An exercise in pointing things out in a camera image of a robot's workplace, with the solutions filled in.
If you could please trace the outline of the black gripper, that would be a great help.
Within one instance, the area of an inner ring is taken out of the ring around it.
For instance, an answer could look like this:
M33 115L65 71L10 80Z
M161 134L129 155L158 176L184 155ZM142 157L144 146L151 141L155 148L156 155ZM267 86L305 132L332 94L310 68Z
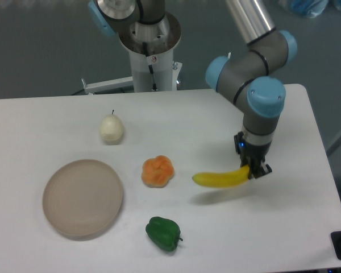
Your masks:
M258 179L272 172L265 162L272 144L272 135L259 136L240 131L234 136L234 144L240 157L240 166L249 166L249 179Z

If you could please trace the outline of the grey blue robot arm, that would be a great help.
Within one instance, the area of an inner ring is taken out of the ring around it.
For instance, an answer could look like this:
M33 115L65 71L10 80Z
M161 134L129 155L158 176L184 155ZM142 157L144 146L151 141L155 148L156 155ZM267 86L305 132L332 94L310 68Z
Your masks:
M235 150L250 178L271 172L265 156L272 143L286 90L271 73L297 54L297 42L277 31L262 1L228 1L228 8L248 51L232 61L221 56L208 66L205 80L243 113ZM164 1L90 1L91 16L107 36L117 35L128 50L136 92L176 88L173 51L181 39L178 20Z

